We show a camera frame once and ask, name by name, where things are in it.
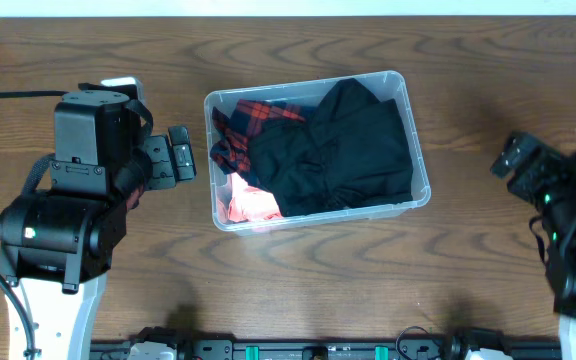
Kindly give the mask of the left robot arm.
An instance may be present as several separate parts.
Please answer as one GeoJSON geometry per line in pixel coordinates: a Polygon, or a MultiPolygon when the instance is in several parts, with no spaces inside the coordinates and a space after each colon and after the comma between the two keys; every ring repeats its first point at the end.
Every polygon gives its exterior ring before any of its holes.
{"type": "Polygon", "coordinates": [[[147,191],[196,175],[188,130],[155,135],[134,77],[81,83],[54,110],[55,151],[0,215],[9,356],[86,359],[114,248],[147,191]]]}

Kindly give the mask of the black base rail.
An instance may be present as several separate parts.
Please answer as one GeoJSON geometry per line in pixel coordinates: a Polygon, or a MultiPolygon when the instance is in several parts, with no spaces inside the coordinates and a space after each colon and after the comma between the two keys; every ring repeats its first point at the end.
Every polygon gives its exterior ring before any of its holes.
{"type": "Polygon", "coordinates": [[[201,359],[201,360],[351,360],[351,359],[547,359],[562,360],[554,341],[514,341],[486,346],[443,343],[422,336],[394,342],[271,342],[227,339],[183,341],[171,348],[161,341],[140,340],[94,343],[92,359],[201,359]]]}

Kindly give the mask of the red navy plaid shirt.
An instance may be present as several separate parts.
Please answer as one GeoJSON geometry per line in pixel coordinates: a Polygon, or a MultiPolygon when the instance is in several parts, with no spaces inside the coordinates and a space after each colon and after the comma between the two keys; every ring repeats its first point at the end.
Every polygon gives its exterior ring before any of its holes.
{"type": "Polygon", "coordinates": [[[248,155],[249,141],[262,132],[271,120],[304,122],[315,108],[286,102],[239,100],[230,116],[216,107],[212,110],[212,123],[220,140],[210,150],[210,158],[225,175],[236,173],[249,186],[262,189],[248,155]]]}

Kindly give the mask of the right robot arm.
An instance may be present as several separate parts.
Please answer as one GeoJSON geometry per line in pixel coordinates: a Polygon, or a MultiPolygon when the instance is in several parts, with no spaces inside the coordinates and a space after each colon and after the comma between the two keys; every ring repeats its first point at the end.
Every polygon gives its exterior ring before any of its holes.
{"type": "Polygon", "coordinates": [[[534,237],[559,318],[555,341],[511,339],[465,328],[444,342],[443,359],[576,359],[576,150],[563,154],[527,132],[513,132],[491,167],[507,190],[537,211],[534,237]]]}

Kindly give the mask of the black garment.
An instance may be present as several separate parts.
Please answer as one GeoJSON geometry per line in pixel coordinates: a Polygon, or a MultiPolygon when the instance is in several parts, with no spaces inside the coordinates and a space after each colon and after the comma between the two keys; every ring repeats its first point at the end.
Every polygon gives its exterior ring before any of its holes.
{"type": "Polygon", "coordinates": [[[337,82],[303,122],[270,120],[248,145],[251,168],[285,217],[412,198],[413,162],[393,99],[337,82]]]}

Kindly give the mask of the clear plastic storage bin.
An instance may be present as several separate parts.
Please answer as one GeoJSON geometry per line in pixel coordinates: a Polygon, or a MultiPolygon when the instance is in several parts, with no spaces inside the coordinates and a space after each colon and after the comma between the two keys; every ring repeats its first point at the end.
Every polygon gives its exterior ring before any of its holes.
{"type": "MultiPolygon", "coordinates": [[[[226,206],[229,205],[232,195],[231,177],[224,174],[213,160],[209,160],[207,168],[210,174],[209,184],[212,219],[218,229],[224,232],[233,232],[239,236],[247,236],[304,226],[397,217],[408,210],[421,208],[429,202],[431,198],[431,186],[427,176],[405,78],[394,70],[357,74],[355,78],[379,100],[394,100],[397,103],[413,164],[411,181],[412,200],[399,204],[323,212],[308,216],[234,223],[229,221],[226,216],[226,206]]],[[[225,114],[231,114],[237,102],[241,99],[269,102],[284,101],[296,105],[316,106],[339,80],[338,77],[324,78],[311,81],[213,91],[206,96],[203,104],[207,146],[212,147],[220,140],[220,135],[213,125],[213,109],[218,109],[225,114]]]]}

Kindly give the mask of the pink printed t-shirt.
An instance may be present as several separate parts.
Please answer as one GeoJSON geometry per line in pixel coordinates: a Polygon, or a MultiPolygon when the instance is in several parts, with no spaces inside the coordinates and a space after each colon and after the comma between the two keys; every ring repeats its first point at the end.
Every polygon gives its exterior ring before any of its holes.
{"type": "Polygon", "coordinates": [[[249,186],[237,173],[229,175],[229,180],[230,196],[217,201],[219,220],[242,223],[282,218],[279,206],[271,193],[249,186]]]}

